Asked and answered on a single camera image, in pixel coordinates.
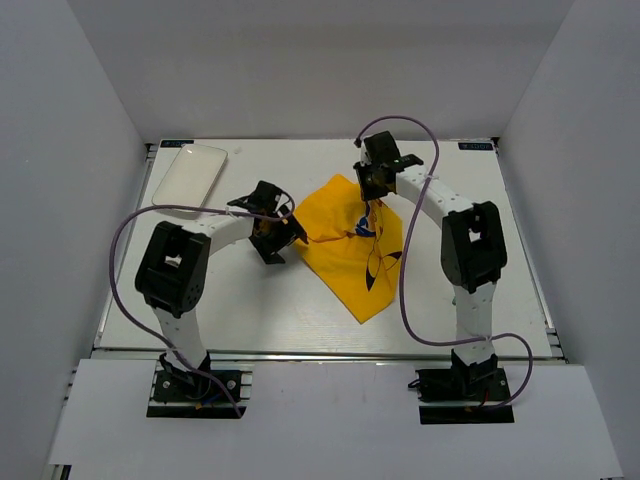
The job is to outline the yellow pikachu cloth napkin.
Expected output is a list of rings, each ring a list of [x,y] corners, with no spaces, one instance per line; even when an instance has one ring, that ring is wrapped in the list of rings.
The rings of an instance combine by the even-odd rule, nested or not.
[[[294,211],[307,239],[294,242],[306,265],[359,323],[394,300],[403,256],[401,218],[360,187],[333,176]]]

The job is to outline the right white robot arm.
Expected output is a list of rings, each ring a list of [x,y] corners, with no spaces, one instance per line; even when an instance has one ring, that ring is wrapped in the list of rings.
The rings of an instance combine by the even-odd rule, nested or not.
[[[360,160],[354,170],[363,200],[395,194],[414,205],[408,234],[420,213],[440,229],[440,265],[453,287],[456,312],[456,339],[441,344],[452,348],[453,390],[475,398],[497,369],[492,304],[507,263],[499,209],[491,201],[473,202],[453,191],[433,166],[426,167],[414,154],[401,154],[388,131],[358,138],[355,145]]]

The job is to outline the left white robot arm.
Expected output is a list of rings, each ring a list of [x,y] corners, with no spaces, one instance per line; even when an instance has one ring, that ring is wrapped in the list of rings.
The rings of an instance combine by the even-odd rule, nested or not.
[[[300,240],[304,228],[293,215],[294,202],[280,200],[286,192],[260,181],[248,195],[234,199],[219,217],[184,226],[158,223],[135,276],[135,289],[156,315],[162,336],[171,345],[161,356],[163,368],[177,376],[177,387],[199,399],[211,387],[209,356],[195,314],[205,287],[209,258],[237,241],[248,240],[267,265],[281,264],[280,251]]]

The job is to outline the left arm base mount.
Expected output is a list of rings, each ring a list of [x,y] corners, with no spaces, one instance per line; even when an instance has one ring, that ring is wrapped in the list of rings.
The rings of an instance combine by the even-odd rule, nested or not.
[[[174,368],[163,353],[156,363],[146,417],[239,420],[248,406],[253,372],[224,367],[209,373],[224,385],[239,413],[219,385],[201,375]]]

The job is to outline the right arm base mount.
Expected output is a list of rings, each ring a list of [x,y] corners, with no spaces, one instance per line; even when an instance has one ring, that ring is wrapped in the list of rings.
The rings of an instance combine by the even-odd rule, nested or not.
[[[498,403],[510,398],[508,381],[502,368],[471,393],[464,393],[454,385],[450,369],[420,369],[415,373],[416,378],[408,383],[408,389],[417,393],[421,425],[515,422],[510,405],[497,407]]]

